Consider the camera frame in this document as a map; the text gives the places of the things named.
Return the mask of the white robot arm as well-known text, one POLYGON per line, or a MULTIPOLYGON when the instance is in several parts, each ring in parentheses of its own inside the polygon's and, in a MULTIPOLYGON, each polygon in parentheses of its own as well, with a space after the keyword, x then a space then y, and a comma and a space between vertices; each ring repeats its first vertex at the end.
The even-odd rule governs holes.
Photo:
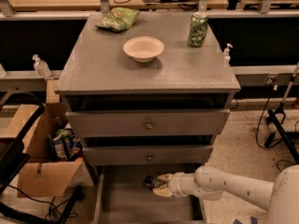
POLYGON ((163 184, 153 190, 162 197, 194 197, 218 200, 222 193, 262 208, 268 224, 299 224, 299 165, 283 170, 274 182, 225 173, 204 165, 194 173, 158 176, 163 184))

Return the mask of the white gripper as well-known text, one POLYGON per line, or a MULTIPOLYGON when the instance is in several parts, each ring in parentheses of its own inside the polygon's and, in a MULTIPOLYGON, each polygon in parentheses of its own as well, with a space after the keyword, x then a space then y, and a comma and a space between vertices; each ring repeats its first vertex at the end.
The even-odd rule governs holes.
POLYGON ((174 173, 158 175, 157 179, 168 183, 159 188, 153 189, 153 193, 160 197, 170 198, 173 195, 176 197, 187 197, 194 195, 197 191, 197 183, 195 181, 194 173, 174 173))

